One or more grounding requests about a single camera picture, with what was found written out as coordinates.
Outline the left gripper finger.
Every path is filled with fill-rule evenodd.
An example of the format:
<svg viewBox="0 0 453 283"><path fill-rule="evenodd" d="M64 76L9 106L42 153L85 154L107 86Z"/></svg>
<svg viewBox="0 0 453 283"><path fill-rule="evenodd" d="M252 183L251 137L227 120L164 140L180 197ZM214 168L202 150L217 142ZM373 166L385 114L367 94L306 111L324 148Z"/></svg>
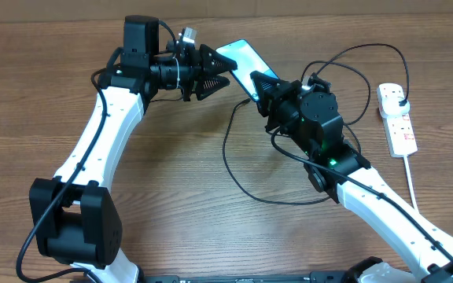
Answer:
<svg viewBox="0 0 453 283"><path fill-rule="evenodd" d="M206 77L197 81L194 93L196 94L197 100L202 101L216 91L229 85L230 80L226 77L219 75Z"/></svg>
<svg viewBox="0 0 453 283"><path fill-rule="evenodd" d="M219 75L238 68L236 61L219 54L205 44L200 45L199 53L201 56L202 71L206 76Z"/></svg>

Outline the blue Galaxy smartphone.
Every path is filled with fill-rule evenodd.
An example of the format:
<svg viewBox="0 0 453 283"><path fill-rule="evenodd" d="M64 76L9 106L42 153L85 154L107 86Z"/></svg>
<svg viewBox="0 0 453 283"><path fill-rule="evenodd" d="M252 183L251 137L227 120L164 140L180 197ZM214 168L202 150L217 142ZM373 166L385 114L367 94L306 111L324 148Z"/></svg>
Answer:
<svg viewBox="0 0 453 283"><path fill-rule="evenodd" d="M278 78L274 71L245 39L228 43L217 48L215 51L237 63L238 67L231 73L253 101L258 101L259 95L250 76L252 72L257 71L272 78Z"/></svg>

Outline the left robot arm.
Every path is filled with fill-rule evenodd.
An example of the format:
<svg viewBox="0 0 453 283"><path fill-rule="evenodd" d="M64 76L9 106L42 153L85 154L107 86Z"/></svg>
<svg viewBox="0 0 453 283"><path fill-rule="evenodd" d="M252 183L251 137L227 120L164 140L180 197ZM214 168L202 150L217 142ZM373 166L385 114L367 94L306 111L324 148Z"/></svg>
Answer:
<svg viewBox="0 0 453 283"><path fill-rule="evenodd" d="M142 269L123 253L123 226L111 196L112 179L132 131L160 90L178 90L184 101L203 100L229 84L236 62L195 43L185 28L165 48L164 22L130 15L123 45L90 80L96 104L80 139L52 178L29 191L33 228L28 242L41 255L94 282L142 282Z"/></svg>

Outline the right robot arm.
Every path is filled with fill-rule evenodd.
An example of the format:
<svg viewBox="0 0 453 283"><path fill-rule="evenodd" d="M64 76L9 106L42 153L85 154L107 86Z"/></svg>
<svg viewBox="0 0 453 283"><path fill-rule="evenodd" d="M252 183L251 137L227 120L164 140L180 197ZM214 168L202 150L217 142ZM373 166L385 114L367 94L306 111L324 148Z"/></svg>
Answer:
<svg viewBox="0 0 453 283"><path fill-rule="evenodd" d="M308 84L254 71L259 113L273 135L288 135L304 152L294 156L319 192L365 221L406 263L419 282L453 282L453 237L416 212L344 139L344 121L328 82Z"/></svg>

